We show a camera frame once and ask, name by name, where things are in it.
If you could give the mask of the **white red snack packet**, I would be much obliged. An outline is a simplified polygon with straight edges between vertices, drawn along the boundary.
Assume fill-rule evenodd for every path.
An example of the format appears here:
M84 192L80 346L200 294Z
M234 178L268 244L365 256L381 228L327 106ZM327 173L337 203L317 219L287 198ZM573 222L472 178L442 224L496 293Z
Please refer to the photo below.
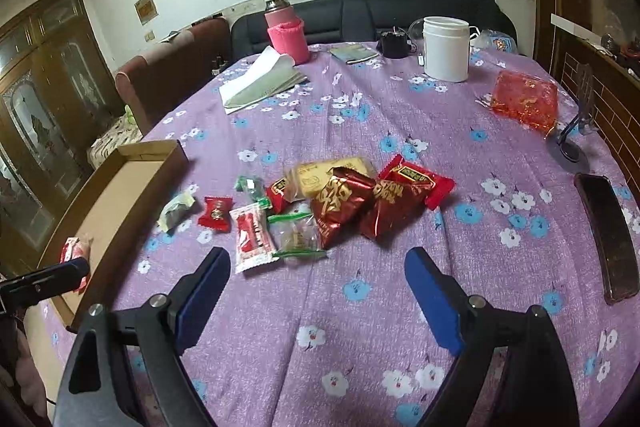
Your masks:
M230 216L236 230L236 274L277 260L278 250L268 231L265 210L257 202L231 210Z
M61 249L61 254L60 254L60 262L67 262L70 260L74 260L77 258L82 258L85 259L87 262L90 261L89 259L86 259L84 257L78 256L78 254L74 253L74 247L76 245L77 242L77 237L78 236L70 236L67 237L62 249Z

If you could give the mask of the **pink cartoon snack packet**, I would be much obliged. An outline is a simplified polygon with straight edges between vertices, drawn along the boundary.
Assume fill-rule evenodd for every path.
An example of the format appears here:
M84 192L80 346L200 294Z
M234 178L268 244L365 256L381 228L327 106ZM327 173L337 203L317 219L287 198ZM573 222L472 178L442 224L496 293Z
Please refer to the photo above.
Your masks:
M78 236L76 245L74 247L74 253L78 254L78 256L89 259L91 254L92 243L93 243L93 237L91 235L82 234L81 236Z

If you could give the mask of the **cream green snack packet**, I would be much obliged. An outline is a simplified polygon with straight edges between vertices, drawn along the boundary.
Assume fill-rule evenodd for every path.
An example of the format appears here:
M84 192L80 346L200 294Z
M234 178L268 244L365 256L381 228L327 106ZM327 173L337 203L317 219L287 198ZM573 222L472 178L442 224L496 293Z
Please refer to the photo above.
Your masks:
M194 205L195 198L189 191L174 196L158 216L156 223L160 231L172 231L192 211Z

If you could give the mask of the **small red candy packet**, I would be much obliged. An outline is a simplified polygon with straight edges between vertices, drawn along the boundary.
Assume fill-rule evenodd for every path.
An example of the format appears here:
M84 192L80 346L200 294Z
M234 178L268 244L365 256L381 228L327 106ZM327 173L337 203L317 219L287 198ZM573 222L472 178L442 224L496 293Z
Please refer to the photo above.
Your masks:
M233 199L231 197L205 196L204 204L204 211L198 217L198 225L217 233L229 233L231 231L230 211Z

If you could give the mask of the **dark red foil snack bag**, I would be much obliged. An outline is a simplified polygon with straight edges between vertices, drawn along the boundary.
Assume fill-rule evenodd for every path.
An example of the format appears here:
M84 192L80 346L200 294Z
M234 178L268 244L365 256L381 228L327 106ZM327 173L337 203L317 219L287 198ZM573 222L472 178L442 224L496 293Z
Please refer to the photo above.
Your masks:
M347 167L334 167L326 185L311 201L322 249L329 249L341 233L373 200L375 179Z

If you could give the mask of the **black smartphone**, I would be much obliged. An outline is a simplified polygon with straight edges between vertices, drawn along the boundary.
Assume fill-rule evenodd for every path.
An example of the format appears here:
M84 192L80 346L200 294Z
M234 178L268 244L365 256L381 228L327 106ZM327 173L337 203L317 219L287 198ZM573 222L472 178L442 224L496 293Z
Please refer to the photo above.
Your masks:
M639 294L639 268L623 208L605 176L576 173L574 185L582 200L600 262L603 297L614 306Z

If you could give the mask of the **green wrapped candy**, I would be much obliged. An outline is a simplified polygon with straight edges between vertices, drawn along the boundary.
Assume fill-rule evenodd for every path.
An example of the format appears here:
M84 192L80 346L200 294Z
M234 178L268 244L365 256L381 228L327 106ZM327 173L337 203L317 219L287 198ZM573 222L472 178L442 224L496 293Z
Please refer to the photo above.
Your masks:
M260 208L269 210L272 208L271 200L267 195L264 182L257 176L238 176L234 184L237 192L246 194L251 202L258 204Z

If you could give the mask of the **black phone stand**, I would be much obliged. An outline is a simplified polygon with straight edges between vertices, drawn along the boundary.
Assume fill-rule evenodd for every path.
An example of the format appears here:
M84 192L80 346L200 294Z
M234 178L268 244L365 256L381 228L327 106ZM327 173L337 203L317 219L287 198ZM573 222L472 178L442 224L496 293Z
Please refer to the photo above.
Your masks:
M573 131L582 135L593 132L594 99L592 68L588 64L577 67L577 114L562 130L555 128L546 139L552 158L569 173L588 173L589 160L586 153L570 139Z

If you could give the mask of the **red black small packet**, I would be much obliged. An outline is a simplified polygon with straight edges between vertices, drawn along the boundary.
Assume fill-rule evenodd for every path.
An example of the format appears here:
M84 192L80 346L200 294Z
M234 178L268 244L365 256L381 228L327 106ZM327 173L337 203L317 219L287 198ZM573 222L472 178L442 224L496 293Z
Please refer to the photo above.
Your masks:
M288 200L288 179L280 178L271 183L266 190L267 197L271 202L271 209L277 215L284 213L286 208L291 205Z

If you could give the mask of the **clear green-edged snack packet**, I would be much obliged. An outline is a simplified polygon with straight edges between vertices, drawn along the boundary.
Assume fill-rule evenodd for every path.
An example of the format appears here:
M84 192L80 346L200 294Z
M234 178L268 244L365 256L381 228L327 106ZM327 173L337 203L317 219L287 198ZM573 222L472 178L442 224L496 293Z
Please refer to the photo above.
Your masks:
M296 211L270 216L268 230L276 245L273 257L277 259L310 259L324 257L321 237L314 214Z

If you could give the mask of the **tan biscuit packet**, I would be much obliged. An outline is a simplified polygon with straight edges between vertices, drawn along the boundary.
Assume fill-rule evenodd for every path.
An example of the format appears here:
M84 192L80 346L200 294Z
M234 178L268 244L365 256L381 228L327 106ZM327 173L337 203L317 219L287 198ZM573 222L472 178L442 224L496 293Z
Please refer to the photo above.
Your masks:
M350 168L369 178L375 178L378 175L370 161L358 156L304 162L288 169L285 173L285 198L289 202L313 198L328 183L333 169L338 167Z

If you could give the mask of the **folded white grey papers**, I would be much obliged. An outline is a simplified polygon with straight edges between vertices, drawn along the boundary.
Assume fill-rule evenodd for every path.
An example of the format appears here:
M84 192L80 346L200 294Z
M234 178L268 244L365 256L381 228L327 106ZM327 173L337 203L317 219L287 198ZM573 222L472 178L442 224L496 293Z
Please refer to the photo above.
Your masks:
M306 80L307 76L295 67L292 57L267 46L244 75L219 88L224 113L233 114Z

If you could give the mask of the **pink thermos bottle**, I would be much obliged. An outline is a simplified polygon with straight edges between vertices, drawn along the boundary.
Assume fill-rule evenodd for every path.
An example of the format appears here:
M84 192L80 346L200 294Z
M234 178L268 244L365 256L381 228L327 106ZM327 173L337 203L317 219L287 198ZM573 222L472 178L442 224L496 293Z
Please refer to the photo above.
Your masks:
M296 65L310 59L304 34L304 21L288 0L264 0L267 32L273 49L292 57Z

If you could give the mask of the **white plastic jar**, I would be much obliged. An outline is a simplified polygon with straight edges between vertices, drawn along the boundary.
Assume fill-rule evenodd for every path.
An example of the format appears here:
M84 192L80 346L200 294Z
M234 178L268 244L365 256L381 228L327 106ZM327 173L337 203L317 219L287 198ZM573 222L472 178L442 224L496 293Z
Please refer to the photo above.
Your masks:
M428 16L423 20L424 70L428 77L446 82L469 78L471 26L465 20Z

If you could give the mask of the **black bag on table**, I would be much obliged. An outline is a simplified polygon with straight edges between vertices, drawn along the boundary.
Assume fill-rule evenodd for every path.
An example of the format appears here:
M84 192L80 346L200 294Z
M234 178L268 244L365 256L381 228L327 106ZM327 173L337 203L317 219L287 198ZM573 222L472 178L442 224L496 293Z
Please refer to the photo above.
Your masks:
M376 50L386 58L405 58L416 52L416 45L410 39L407 31L393 27L390 30L382 31Z

